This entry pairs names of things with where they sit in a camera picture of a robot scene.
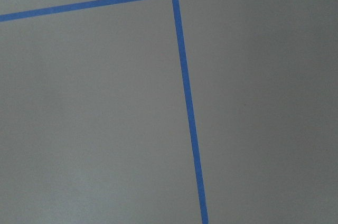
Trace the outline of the brown paper table mat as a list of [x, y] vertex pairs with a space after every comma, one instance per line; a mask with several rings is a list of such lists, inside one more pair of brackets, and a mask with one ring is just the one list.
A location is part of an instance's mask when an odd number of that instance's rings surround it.
[[337, 0], [1, 0], [1, 223], [337, 223]]

